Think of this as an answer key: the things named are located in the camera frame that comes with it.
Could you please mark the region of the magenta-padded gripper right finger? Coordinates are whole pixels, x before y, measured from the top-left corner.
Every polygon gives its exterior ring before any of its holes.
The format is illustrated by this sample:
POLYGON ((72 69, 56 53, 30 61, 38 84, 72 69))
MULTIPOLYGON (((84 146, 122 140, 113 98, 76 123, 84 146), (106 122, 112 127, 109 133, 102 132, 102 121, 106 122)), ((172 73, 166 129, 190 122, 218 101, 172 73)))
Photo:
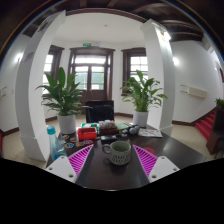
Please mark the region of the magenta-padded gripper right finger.
POLYGON ((150 183, 179 171, 179 168, 166 156, 157 157, 137 145, 134 145, 134 149, 150 183))

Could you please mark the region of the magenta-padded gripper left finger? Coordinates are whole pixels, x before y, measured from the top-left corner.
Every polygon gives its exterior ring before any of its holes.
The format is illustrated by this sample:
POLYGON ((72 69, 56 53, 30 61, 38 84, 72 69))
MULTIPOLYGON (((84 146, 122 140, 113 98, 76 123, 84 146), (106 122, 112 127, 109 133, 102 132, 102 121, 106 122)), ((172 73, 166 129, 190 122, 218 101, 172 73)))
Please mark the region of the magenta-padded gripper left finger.
POLYGON ((94 155, 94 145, 89 145, 69 157, 60 156, 46 171, 67 181, 83 186, 94 155))

